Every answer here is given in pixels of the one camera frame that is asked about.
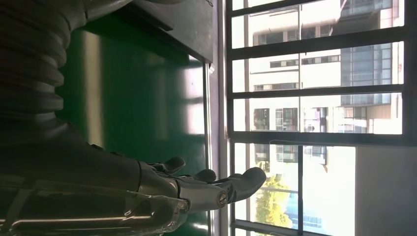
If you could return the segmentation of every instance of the building window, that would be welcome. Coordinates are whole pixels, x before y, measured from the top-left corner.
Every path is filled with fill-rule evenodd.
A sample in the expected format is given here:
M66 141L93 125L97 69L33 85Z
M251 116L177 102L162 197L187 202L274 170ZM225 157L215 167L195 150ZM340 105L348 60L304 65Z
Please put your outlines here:
M255 130L269 130L269 108L255 109L253 122Z
M286 67L286 66L297 66L298 59L295 60L280 60L280 61L271 61L269 63L270 68Z
M331 62L338 62L338 61L340 61L340 55L317 57L317 58L304 58L303 60L301 60L301 64L311 65L311 64L331 63Z
M269 145L255 144L255 165L265 172L269 172Z
M330 35L330 25L320 26L320 37L326 37Z
M304 109L304 132L327 133L328 108Z
M277 131L294 132L298 130L298 109L278 108L275 110L275 128Z
M339 133L367 133L366 107L345 107Z
M316 27L302 28L301 39L309 39L316 37Z
M273 85L255 85L255 91L298 89L298 83L282 83Z
M304 148L304 159L310 159L311 161L327 165L327 147L326 146L306 146Z
M253 36L254 46L282 42L284 42L284 32L267 32Z
M298 40L298 30L290 30L287 32L287 41Z
M298 146L277 145L276 160L285 163L298 162Z
M392 83L391 44L341 50L341 82L344 87ZM343 95L342 106L390 104L390 94Z

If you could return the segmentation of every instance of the apartment building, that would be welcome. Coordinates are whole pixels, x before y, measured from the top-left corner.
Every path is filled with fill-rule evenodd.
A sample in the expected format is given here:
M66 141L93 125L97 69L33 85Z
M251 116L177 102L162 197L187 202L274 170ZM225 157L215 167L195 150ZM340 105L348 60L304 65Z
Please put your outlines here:
M249 1L250 6L265 3L268 1ZM399 0L322 0L250 15L248 46L399 26L403 23L401 7ZM402 64L401 42L249 59L249 78L240 83L246 85L246 91L401 84ZM250 130L401 134L401 99L397 93L250 99L246 116ZM311 146L303 150L304 171L310 177L305 181L314 186L311 192L304 190L304 197L314 202L304 205L306 231L334 233L325 229L331 219L322 211L323 207L314 206L320 201L314 199L314 191L318 191L315 182L329 171L338 171L342 165L336 167L331 162L337 162L335 158L342 157L344 152L340 147ZM251 144L250 160L251 165L264 168L268 176L286 176L289 189L297 189L297 146ZM316 165L310 168L306 162ZM254 217L256 203L254 199L251 202ZM290 194L285 214L296 229L297 191Z

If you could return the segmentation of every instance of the window bar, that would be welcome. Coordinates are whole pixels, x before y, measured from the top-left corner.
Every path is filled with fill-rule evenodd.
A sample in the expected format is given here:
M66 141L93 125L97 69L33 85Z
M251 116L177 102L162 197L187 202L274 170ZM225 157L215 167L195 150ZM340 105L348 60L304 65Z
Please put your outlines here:
M230 138L237 143L308 145L315 146L355 146L355 145L389 145L415 146L401 135L363 134L363 133L299 133L270 131L235 131Z
M250 222L245 220L236 220L231 224L233 229L242 229L246 231L254 231L261 234L277 235L277 236L297 236L298 232L294 229L282 228L274 225L267 225L257 222ZM322 234L303 232L303 236L325 236Z
M227 129L228 133L234 131L234 102L232 98L233 93L233 61L230 58L230 53L232 50L232 17L230 13L232 12L232 0L225 0L226 4L226 105L227 105Z
M405 27L376 29L284 43L272 43L248 48L236 48L232 49L228 56L231 60L241 60L384 44L403 41L405 33Z
M235 142L233 140L230 140L230 174L235 173ZM230 206L230 221L231 223L234 223L236 221L236 211L235 211L235 204L231 204Z
M247 7L247 8L243 8L239 10L234 10L232 11L231 16L236 17L236 16L242 16L242 15L254 14L254 13L258 13L262 11L269 11L269 10L274 10L277 8L283 8L287 6L305 4L305 3L309 3L313 1L317 1L317 0L282 0L282 1L277 1L277 2L271 2L267 4L249 7L249 8Z
M298 146L298 235L303 234L303 199L302 199L302 175L303 175L303 146Z
M304 96L329 96L344 94L370 94L402 92L404 85L372 85L358 87L324 87L291 90L268 90L255 92L235 92L230 94L232 99L249 98L276 98L276 97L304 97Z
M417 126L412 125L412 121L416 120L417 112L416 107L416 93L413 92L417 86L415 77L416 64L417 64L417 29L414 26L417 21L417 15L415 9L417 7L417 1L404 0L404 25L407 28L408 38L404 40L404 93L403 93L403 135L412 142L416 143Z
M282 192L282 193L298 193L295 190L288 190L288 189L279 189L279 188L269 188L269 187L261 187L262 190L273 191L273 192Z
M302 5L298 6L298 39L301 39L301 10ZM302 89L301 83L301 54L298 54L298 88ZM298 98L298 130L301 131L301 98Z
M248 7L249 1L243 1L243 7ZM245 15L243 17L243 35L244 40L243 44L245 47L249 47L249 16ZM245 83L245 91L250 91L249 88L249 59L245 59L244 61L244 83ZM249 100L245 100L245 114L248 114L250 111ZM245 130L250 130L250 117L245 116ZM245 155L246 155L246 169L250 167L250 144L245 145ZM246 219L250 220L250 198L246 199Z

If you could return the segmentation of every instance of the green wall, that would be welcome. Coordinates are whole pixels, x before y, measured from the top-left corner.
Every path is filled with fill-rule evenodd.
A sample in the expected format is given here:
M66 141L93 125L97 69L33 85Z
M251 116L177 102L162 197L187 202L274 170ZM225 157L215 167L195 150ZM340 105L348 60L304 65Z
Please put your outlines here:
M203 67L180 50L108 16L72 34L58 117L90 142L145 162L180 156L183 173L206 167ZM176 232L207 235L207 214Z

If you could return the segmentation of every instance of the window frame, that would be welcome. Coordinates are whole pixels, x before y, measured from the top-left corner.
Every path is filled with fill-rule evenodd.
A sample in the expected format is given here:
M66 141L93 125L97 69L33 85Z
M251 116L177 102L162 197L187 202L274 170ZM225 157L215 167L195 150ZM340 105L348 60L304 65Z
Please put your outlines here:
M413 10L417 8L417 1L405 1L405 25L403 27L393 27L386 29L376 29L371 31L348 33L343 35L331 35L327 37L302 39L295 41L287 41L282 43L274 43L267 45L258 45L248 47L245 42L244 48L232 49L232 18L244 16L245 21L248 20L249 14L266 12L277 8L291 7L298 4L305 4L316 0L282 0L268 4L247 7L247 0L244 0L246 8L232 10L232 1L225 1L226 6L226 97L227 97L227 134L230 138L230 157L234 159L235 143L245 144L265 144L265 145L298 145L298 174L302 176L303 162L303 145L311 146L311 140L315 141L314 146L357 146L357 145L374 145L374 146L417 146L417 125L411 125L411 121L417 118L417 94L412 92L412 88L417 88L417 81L413 75L417 74L417 29L413 27L413 22L417 22L417 16ZM333 50L341 48L352 48L366 45L377 45L391 42L404 41L404 84L403 85L372 85L361 87L334 87L334 88L308 88L295 90L268 90L254 92L233 92L233 74L232 62L234 60L245 60L248 64L249 58L265 58L272 56L291 55L299 53L317 52L324 50ZM339 134L339 133L299 133L299 132L266 132L266 131L235 131L234 130L234 100L251 98L274 98L274 97L301 97L301 96L317 96L317 95L349 95L349 94L372 94L372 93L402 93L403 96L403 120L401 135L376 135L376 134ZM234 173L233 161L231 161L230 170ZM302 198L302 178L298 178L299 198ZM231 207L231 227L232 229L244 229L264 234L276 233L282 235L304 235L317 236L318 234L305 232L303 224L299 224L299 229L294 231L284 229L272 225L265 225L255 222L236 220L234 216L234 205ZM299 203L298 211L302 222L302 202Z

